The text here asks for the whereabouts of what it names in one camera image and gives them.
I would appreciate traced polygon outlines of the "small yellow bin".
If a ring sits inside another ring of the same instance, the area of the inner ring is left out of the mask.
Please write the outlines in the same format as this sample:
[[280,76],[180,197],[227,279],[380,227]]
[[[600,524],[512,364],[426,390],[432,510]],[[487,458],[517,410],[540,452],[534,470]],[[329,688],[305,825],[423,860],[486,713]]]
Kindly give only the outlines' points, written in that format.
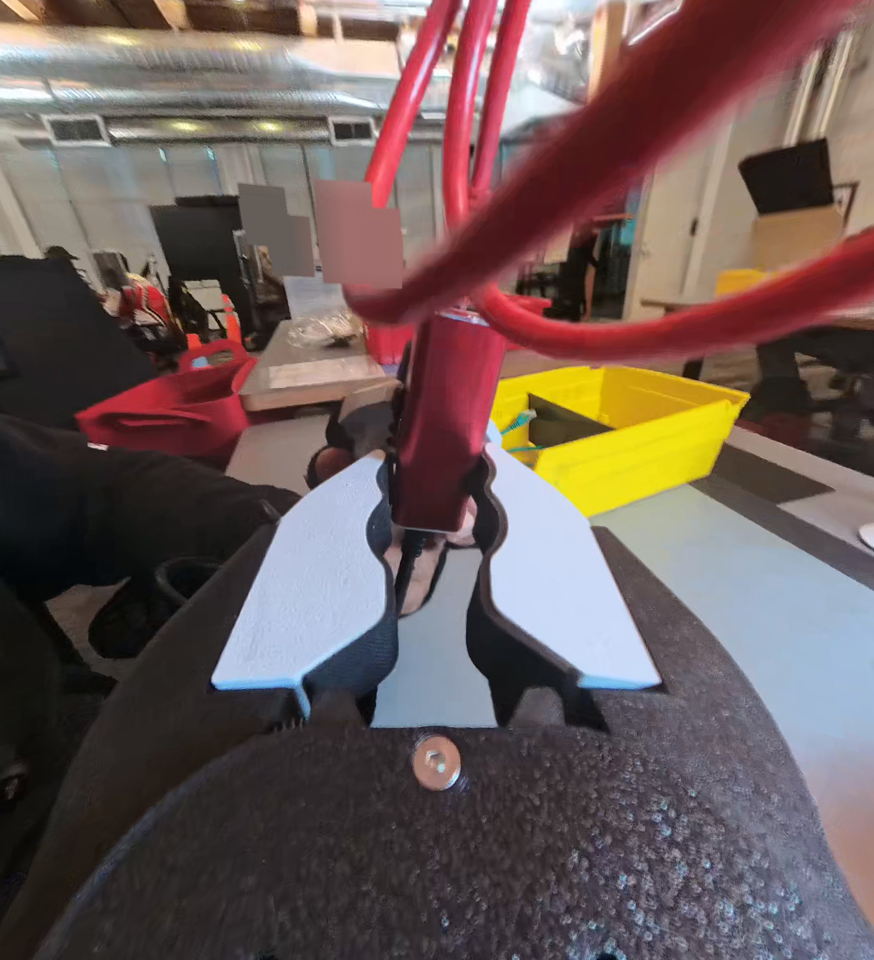
[[746,292],[765,282],[772,273],[754,268],[721,270],[715,282],[714,297],[722,299]]

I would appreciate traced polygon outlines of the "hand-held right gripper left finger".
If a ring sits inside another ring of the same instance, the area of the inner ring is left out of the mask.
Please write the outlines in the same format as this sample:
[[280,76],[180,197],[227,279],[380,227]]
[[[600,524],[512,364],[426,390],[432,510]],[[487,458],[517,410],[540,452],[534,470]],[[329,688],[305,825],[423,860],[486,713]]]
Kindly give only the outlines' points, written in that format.
[[372,451],[287,512],[211,673],[218,691],[371,696],[397,660],[388,467]]

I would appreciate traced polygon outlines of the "red network switch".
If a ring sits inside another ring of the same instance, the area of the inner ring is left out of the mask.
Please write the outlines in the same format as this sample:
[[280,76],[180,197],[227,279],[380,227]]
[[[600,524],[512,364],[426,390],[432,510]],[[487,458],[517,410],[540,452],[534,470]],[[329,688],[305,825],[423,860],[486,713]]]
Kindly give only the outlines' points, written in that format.
[[461,528],[506,352],[507,340],[471,310],[444,310],[420,325],[396,422],[396,525],[430,533]]

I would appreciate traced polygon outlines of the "black bin divider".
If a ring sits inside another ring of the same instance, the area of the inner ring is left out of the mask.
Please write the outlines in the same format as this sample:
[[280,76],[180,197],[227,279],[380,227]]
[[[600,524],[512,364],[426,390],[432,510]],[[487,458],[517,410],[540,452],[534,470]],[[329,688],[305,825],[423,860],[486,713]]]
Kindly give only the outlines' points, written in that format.
[[535,448],[555,448],[613,432],[611,426],[597,419],[534,393],[528,394],[528,409],[534,413],[528,427],[528,439]]

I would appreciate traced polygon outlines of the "person's left forearm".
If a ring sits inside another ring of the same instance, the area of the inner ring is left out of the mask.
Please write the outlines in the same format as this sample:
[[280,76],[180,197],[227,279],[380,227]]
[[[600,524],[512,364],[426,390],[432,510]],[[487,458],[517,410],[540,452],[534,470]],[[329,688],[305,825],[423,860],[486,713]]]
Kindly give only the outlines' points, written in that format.
[[299,495],[0,414],[0,587],[42,602],[177,560],[223,563]]

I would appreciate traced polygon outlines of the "silver ventilation duct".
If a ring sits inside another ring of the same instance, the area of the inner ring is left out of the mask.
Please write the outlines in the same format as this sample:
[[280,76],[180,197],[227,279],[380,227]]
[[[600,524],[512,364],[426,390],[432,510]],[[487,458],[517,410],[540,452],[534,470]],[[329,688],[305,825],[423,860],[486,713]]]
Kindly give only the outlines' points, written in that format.
[[0,116],[382,115],[394,43],[0,23]]

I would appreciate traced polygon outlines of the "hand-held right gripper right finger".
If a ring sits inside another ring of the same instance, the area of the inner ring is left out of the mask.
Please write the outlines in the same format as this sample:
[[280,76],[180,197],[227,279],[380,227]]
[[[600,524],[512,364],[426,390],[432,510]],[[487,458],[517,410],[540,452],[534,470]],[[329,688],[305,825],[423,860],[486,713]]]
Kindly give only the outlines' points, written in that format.
[[659,687],[658,667],[585,515],[492,440],[474,485],[478,610],[578,689]]

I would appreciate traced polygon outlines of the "person's right hand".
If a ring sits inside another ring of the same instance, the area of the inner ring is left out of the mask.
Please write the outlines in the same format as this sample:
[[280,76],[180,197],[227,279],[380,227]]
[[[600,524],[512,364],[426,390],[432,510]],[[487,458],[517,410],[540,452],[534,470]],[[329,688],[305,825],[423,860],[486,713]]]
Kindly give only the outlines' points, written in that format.
[[[400,618],[416,613],[428,603],[440,581],[451,551],[475,546],[473,528],[474,519],[470,515],[464,520],[460,530],[451,533],[408,531],[396,525],[392,526],[392,540],[384,554],[384,559],[394,575],[396,610]],[[407,534],[411,535],[410,545],[420,546],[420,552],[414,559],[408,585],[402,589],[397,586],[397,575]]]

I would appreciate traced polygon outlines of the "grey background table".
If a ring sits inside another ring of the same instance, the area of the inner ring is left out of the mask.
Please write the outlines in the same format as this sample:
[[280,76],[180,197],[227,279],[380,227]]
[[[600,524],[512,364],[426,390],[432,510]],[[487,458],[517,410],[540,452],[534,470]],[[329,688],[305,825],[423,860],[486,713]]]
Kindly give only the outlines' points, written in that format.
[[381,366],[363,335],[343,345],[299,344],[284,321],[275,330],[239,391],[243,408],[261,413],[337,402],[354,391],[388,381],[396,366]]

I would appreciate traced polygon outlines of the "yellow plastic bin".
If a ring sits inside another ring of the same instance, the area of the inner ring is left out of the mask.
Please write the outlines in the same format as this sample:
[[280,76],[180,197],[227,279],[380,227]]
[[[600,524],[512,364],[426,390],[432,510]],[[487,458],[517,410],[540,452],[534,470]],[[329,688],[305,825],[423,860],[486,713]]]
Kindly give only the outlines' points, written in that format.
[[[613,432],[534,447],[528,394]],[[646,368],[570,366],[501,380],[491,419],[504,450],[593,517],[707,477],[749,399]]]

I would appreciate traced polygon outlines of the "black panel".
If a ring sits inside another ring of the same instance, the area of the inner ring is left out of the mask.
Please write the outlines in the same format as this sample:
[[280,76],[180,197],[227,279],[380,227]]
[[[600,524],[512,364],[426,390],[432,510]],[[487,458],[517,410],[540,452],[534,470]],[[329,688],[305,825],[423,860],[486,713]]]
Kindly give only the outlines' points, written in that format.
[[738,163],[738,171],[758,217],[834,203],[826,137],[749,155]]

